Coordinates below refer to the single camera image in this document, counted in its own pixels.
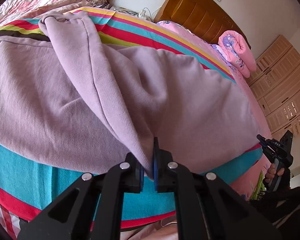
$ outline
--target rolled pink quilt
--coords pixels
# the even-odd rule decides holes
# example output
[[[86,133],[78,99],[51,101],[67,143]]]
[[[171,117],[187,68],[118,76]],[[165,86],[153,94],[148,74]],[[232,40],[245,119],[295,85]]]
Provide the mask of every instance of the rolled pink quilt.
[[[226,60],[235,66],[244,77],[248,78],[250,72],[256,71],[256,61],[241,34],[235,31],[225,31],[219,37],[218,44],[226,54]]]

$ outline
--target human hand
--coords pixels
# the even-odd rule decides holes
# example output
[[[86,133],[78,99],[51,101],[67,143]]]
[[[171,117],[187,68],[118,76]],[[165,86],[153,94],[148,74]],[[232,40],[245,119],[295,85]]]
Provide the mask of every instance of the human hand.
[[[275,176],[275,173],[276,173],[276,170],[275,170],[275,165],[274,163],[272,163],[268,169],[268,172],[266,173],[265,177],[265,182],[266,183],[269,183],[271,181],[271,179],[274,178]],[[277,172],[277,175],[278,176],[282,176],[284,174],[284,168],[281,168],[278,172]]]

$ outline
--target pink blanket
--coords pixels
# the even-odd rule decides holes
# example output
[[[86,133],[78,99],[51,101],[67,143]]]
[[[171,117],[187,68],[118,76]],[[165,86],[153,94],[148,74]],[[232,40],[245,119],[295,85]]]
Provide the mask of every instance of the pink blanket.
[[[223,56],[218,50],[214,49],[210,44],[200,39],[196,35],[192,34],[190,31],[186,30],[181,25],[170,21],[162,21],[162,22],[158,22],[157,24],[179,34],[183,38],[186,38],[192,44],[196,46],[200,46],[202,50],[204,50],[206,53],[210,54],[210,56],[214,57],[224,66],[226,66],[231,71],[231,74],[234,77],[235,81],[237,82],[237,85],[241,88],[242,92],[248,98],[253,115],[256,118],[257,122],[259,123],[261,129],[260,133],[263,134],[263,136],[266,138],[272,138],[271,132],[269,130],[263,112],[256,98],[254,97],[251,89],[249,88],[248,84],[245,82],[245,79],[243,78],[242,73],[239,71],[239,69],[234,67],[229,62],[224,61]],[[261,159],[257,163],[255,163],[255,165],[253,165],[246,173],[244,173],[235,182],[233,182],[231,184],[231,187],[238,194],[244,195],[246,199],[249,199],[254,188],[257,185],[260,172],[266,174],[267,168],[269,166],[270,163],[268,159],[263,155]]]
[[[250,71],[256,71],[256,61],[244,37],[236,31],[225,31],[219,37],[219,46],[226,55],[226,60],[235,66],[245,77],[250,77]]]

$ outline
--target rainbow striped blanket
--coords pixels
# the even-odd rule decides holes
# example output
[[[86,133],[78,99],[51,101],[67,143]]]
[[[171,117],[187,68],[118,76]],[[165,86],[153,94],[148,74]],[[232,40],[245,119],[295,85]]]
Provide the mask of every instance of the rainbow striped blanket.
[[[101,41],[123,46],[148,46],[176,54],[194,56],[205,69],[217,70],[224,78],[235,83],[230,71],[202,48],[151,22],[114,11],[80,8],[88,11]],[[14,21],[0,28],[0,36],[10,35],[48,41],[38,27],[38,19]],[[226,183],[242,176],[262,156],[260,145],[239,157],[213,169]],[[31,220],[57,195],[81,175],[34,161],[9,151],[0,145],[0,204],[19,217]],[[153,181],[145,177],[141,194],[125,194],[122,227],[129,228],[170,216],[175,210],[172,193],[157,194]]]

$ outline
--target cabinet door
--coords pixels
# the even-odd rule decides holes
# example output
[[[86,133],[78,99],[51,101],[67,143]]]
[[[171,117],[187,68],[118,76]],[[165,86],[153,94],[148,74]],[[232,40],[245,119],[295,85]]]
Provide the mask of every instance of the cabinet door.
[[[290,132],[293,133],[293,136],[300,136],[300,116],[291,120],[289,124],[273,133],[272,136],[274,139],[280,140],[287,130],[290,130]]]
[[[257,71],[250,73],[250,77],[246,78],[247,84],[250,86],[266,71],[268,71],[277,61],[291,48],[290,42],[280,35],[274,43],[256,60]]]
[[[300,115],[300,91],[266,117],[271,132],[287,125]]]
[[[250,86],[256,99],[259,100],[275,88],[299,64],[300,54],[292,47],[270,70]]]
[[[269,107],[268,107],[268,104],[267,104],[267,102],[265,101],[264,98],[261,98],[261,99],[258,101],[258,103],[259,103],[259,106],[260,106],[260,108],[261,108],[261,110],[262,110],[262,112],[263,112],[263,114],[264,114],[265,116],[267,116],[268,114],[271,113],[271,111],[270,111],[270,109],[269,109]]]
[[[293,133],[293,136],[295,136],[296,131],[292,126],[292,123],[289,123],[288,125],[286,125],[285,127],[281,128],[280,130],[278,130],[277,132],[272,134],[272,137],[278,141],[280,141],[281,137],[286,133],[286,131],[289,130],[290,132]]]
[[[270,112],[282,106],[300,90],[300,64],[279,85],[264,96]]]

